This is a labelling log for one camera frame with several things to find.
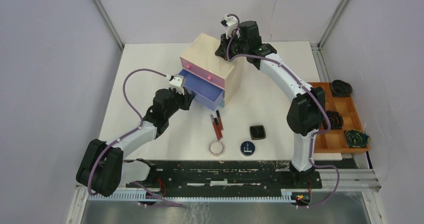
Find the purple drawer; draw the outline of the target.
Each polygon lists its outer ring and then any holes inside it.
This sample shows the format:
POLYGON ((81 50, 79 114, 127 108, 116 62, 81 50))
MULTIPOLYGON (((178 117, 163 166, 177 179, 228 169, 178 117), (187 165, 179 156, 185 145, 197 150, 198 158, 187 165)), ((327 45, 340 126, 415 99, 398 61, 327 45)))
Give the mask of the purple drawer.
POLYGON ((179 75, 184 76, 184 86, 190 93, 194 93, 194 100, 203 104, 211 110, 215 110, 217 107, 224 107, 224 93, 225 91, 200 77, 182 69, 179 75))

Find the pastel wooden drawer chest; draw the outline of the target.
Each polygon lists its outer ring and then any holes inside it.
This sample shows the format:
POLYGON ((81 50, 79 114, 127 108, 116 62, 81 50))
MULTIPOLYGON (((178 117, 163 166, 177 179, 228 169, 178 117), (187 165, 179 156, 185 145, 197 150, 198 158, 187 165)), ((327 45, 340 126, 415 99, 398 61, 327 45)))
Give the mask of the pastel wooden drawer chest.
POLYGON ((244 58, 228 62, 215 55, 220 41, 201 33, 180 56, 184 70, 224 90, 224 107, 242 82, 244 58))

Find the black square compact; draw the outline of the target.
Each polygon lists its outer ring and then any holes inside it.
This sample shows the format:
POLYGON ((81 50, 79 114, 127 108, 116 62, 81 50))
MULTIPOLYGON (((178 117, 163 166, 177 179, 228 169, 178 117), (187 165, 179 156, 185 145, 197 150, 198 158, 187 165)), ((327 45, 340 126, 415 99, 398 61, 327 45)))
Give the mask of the black square compact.
POLYGON ((263 125, 252 125, 249 127, 251 140, 262 140, 266 138, 266 130, 263 125))

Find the round dark blue jar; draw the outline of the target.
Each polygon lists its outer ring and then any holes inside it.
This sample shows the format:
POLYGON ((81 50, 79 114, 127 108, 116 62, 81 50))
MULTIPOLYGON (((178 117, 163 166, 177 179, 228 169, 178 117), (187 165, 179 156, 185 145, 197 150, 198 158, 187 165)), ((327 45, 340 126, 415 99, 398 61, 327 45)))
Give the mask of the round dark blue jar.
POLYGON ((255 145, 251 141, 244 141, 240 145, 240 151, 243 156, 250 157, 255 153, 255 145))

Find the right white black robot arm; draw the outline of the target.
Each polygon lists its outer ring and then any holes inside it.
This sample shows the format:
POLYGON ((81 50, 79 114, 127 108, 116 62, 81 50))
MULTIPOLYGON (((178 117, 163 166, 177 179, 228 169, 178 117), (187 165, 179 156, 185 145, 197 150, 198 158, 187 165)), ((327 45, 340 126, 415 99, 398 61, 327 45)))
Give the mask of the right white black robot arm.
POLYGON ((313 150, 321 124, 329 122, 325 91, 302 80, 284 63, 276 48, 263 43, 255 21, 241 22, 236 15, 228 14, 220 23, 225 33, 215 55, 229 62, 245 57, 291 100, 286 120, 294 132, 294 152, 288 179, 293 187, 301 188, 308 183, 307 172, 314 167, 313 150))

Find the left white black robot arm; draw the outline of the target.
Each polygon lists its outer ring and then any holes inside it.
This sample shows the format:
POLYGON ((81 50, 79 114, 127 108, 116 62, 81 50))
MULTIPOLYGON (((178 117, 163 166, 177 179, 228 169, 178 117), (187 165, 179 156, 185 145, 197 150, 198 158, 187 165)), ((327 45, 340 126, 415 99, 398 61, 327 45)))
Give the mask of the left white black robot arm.
POLYGON ((128 133, 106 142, 93 139, 89 142, 76 181, 94 194, 110 196, 123 181, 124 159, 142 145, 160 137, 169 126, 169 119, 178 110, 189 110, 195 95, 186 88, 159 89, 142 122, 128 133))

